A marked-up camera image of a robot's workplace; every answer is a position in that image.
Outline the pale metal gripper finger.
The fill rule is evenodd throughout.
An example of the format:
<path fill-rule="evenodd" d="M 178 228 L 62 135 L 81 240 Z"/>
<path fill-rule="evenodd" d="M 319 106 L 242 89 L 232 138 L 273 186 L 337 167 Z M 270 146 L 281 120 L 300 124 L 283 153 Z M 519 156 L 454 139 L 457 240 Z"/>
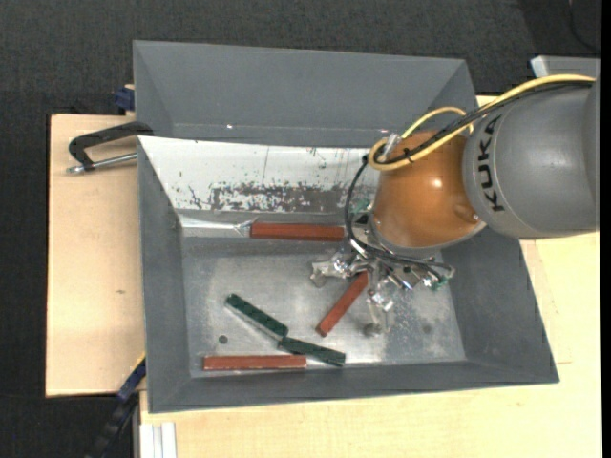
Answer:
<path fill-rule="evenodd" d="M 310 280 L 316 287 L 322 287 L 328 279 L 351 279 L 365 270 L 366 264 L 358 256 L 335 254 L 327 260 L 316 260 L 312 263 Z"/>
<path fill-rule="evenodd" d="M 370 322 L 365 326 L 364 333 L 368 337 L 387 334 L 394 323 L 393 300 L 380 292 L 369 290 L 367 305 Z"/>

